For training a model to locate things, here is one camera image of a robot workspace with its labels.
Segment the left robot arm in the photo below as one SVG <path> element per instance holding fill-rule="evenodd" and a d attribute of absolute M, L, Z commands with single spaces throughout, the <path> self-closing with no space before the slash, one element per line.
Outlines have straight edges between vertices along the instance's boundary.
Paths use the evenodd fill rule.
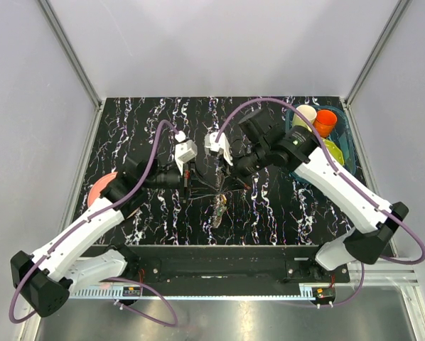
<path fill-rule="evenodd" d="M 87 261 L 79 258 L 99 237 L 130 218 L 152 189 L 174 189 L 184 200 L 215 195 L 217 185 L 207 181 L 193 159 L 158 164 L 155 158 L 127 159 L 113 178 L 99 189 L 88 209 L 57 237 L 28 254 L 17 252 L 10 260 L 16 289 L 40 317 L 59 310 L 71 294 L 108 278 L 141 278 L 141 258 L 123 244 Z"/>

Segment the pink plate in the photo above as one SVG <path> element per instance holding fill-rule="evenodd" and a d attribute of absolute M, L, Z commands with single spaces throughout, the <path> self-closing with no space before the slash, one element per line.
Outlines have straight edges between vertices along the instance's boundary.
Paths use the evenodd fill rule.
<path fill-rule="evenodd" d="M 93 202 L 100 196 L 102 190 L 104 190 L 107 185 L 116 178 L 118 172 L 108 173 L 102 176 L 95 184 L 91 187 L 89 194 L 87 196 L 87 207 L 93 204 Z"/>

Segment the cream mug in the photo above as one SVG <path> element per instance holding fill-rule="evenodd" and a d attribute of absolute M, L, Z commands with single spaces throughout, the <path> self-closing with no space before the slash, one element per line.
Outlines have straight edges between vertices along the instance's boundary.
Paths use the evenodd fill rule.
<path fill-rule="evenodd" d="M 307 104 L 301 104 L 297 106 L 296 109 L 302 114 L 304 118 L 309 120 L 311 125 L 313 125 L 317 117 L 317 111 L 314 107 Z M 302 126 L 308 129 L 309 131 L 312 131 L 310 126 L 297 113 L 294 113 L 294 117 L 291 120 L 291 123 L 292 123 L 292 126 Z"/>

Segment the yellow-green dotted plate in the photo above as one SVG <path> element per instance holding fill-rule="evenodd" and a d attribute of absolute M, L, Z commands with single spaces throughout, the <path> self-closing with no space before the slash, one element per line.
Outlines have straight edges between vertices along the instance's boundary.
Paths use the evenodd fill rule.
<path fill-rule="evenodd" d="M 345 160 L 343 156 L 343 152 L 340 150 L 340 148 L 332 141 L 322 138 L 323 143 L 326 145 L 326 148 L 328 149 L 329 153 L 331 154 L 334 159 L 339 162 L 341 166 L 345 165 Z"/>

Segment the orange cup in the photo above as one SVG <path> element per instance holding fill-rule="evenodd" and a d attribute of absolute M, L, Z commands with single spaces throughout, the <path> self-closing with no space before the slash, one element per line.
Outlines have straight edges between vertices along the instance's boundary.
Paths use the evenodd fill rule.
<path fill-rule="evenodd" d="M 321 109 L 317 112 L 313 126 L 322 138 L 327 138 L 334 130 L 337 121 L 338 118 L 334 112 Z"/>

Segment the teal plastic tray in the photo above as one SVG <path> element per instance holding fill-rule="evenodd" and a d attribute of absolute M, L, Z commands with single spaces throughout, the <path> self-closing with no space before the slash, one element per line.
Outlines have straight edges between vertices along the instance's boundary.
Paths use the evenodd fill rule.
<path fill-rule="evenodd" d="M 343 110 L 328 106 L 328 105 L 314 105 L 308 104 L 316 109 L 318 112 L 321 109 L 328 109 L 334 112 L 338 118 L 337 124 L 331 134 L 325 138 L 334 142 L 343 152 L 345 165 L 343 166 L 349 173 L 355 175 L 357 170 L 357 156 L 355 155 L 355 146 L 350 132 L 350 125 Z"/>

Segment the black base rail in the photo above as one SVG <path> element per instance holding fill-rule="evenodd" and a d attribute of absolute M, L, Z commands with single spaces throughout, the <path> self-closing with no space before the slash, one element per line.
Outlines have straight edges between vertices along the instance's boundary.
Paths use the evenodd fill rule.
<path fill-rule="evenodd" d="M 300 284 L 349 283 L 346 265 L 326 271 L 315 246 L 132 246 L 123 278 L 165 297 L 295 296 Z"/>

